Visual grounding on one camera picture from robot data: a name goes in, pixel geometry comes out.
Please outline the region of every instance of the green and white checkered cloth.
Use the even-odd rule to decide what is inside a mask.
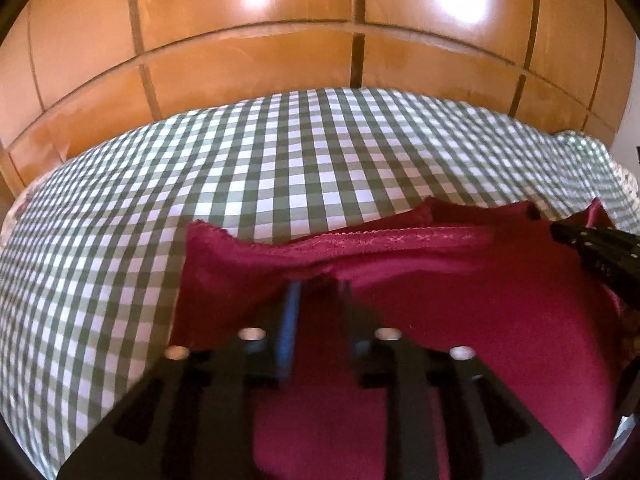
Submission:
[[[426,197],[530,199],[557,219],[600,197],[640,231],[605,147],[399,91],[319,89],[194,110],[70,160],[0,255],[0,411],[48,478],[158,358],[194,219],[283,241]]]

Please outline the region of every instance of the screw head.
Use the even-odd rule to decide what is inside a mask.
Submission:
[[[185,346],[169,346],[164,351],[164,357],[171,361],[184,361],[189,357],[190,351]]]
[[[377,329],[373,335],[376,336],[376,339],[380,339],[380,341],[398,341],[398,339],[402,337],[402,332],[397,328],[385,326]]]
[[[238,337],[244,341],[260,341],[267,337],[267,333],[261,328],[248,326],[238,331]]]
[[[454,346],[449,350],[449,355],[456,361],[469,361],[476,357],[476,351],[471,346]]]

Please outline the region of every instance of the bed sheet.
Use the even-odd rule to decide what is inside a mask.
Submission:
[[[0,412],[48,478],[164,349],[194,219],[282,242],[425,196],[532,200],[549,219],[602,200],[640,232],[606,148],[469,104],[317,89],[193,110],[68,161],[0,254]]]

